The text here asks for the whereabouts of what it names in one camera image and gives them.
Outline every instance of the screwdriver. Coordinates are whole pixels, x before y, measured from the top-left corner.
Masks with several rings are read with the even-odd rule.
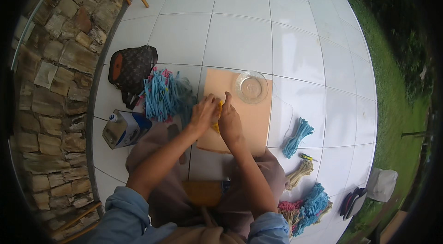
[[[299,153],[299,156],[300,156],[301,158],[303,158],[303,159],[307,159],[307,160],[311,160],[311,161],[316,161],[316,162],[318,162],[318,160],[313,159],[312,157],[310,157],[310,156],[307,155],[307,154]]]

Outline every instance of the person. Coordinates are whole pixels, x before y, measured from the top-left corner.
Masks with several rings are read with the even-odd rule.
[[[128,182],[106,200],[90,243],[289,243],[288,223],[277,211],[288,180],[267,148],[252,157],[232,96],[225,94],[219,130],[236,168],[219,205],[210,212],[192,206],[178,163],[217,120],[220,99],[210,94],[193,107],[190,123],[173,139],[168,141],[165,123],[156,123],[136,144],[126,162]]]

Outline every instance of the bottle cap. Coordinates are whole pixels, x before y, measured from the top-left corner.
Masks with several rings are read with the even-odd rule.
[[[117,122],[117,115],[116,114],[111,114],[110,116],[109,116],[109,120],[111,121],[111,122]]]

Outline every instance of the bundle of cords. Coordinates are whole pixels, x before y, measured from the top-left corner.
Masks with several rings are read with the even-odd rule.
[[[326,206],[325,210],[322,211],[322,213],[320,213],[320,216],[318,216],[318,220],[314,223],[314,225],[320,223],[320,219],[322,219],[323,215],[325,215],[325,214],[327,214],[328,212],[331,211],[332,204],[333,203],[331,201],[328,201],[328,205]]]
[[[300,221],[300,207],[303,203],[303,200],[298,200],[294,203],[288,201],[282,201],[278,203],[278,213],[282,214],[289,224],[289,236],[292,236],[292,232],[294,231],[296,225]]]
[[[293,236],[302,234],[305,227],[315,224],[320,219],[322,212],[327,209],[329,196],[324,190],[323,186],[317,183],[307,198],[303,200],[303,205],[300,207],[300,222],[296,224]]]
[[[185,127],[191,120],[192,107],[197,103],[189,80],[181,79],[180,72],[174,77],[167,69],[159,71],[154,67],[152,71],[153,74],[143,80],[144,91],[139,95],[145,96],[146,118],[163,122],[180,114],[182,127]]]
[[[314,170],[314,164],[312,163],[311,160],[307,159],[302,160],[300,168],[298,168],[296,171],[286,176],[289,179],[289,184],[286,187],[286,189],[291,191],[294,187],[297,186],[297,184],[299,183],[299,181],[302,179],[303,176],[310,175],[313,170]]]
[[[283,154],[286,158],[291,158],[299,147],[301,140],[308,135],[314,133],[314,128],[311,127],[305,119],[299,118],[299,127],[297,128],[296,134],[292,136],[286,143],[283,149]]]

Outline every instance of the light blue jacket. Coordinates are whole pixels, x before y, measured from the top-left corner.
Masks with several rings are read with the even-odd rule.
[[[158,243],[177,229],[175,223],[159,228],[149,225],[149,205],[136,191],[118,186],[105,204],[106,213],[94,229],[91,244]],[[289,244],[289,226],[283,215],[267,212],[251,224],[247,243]]]

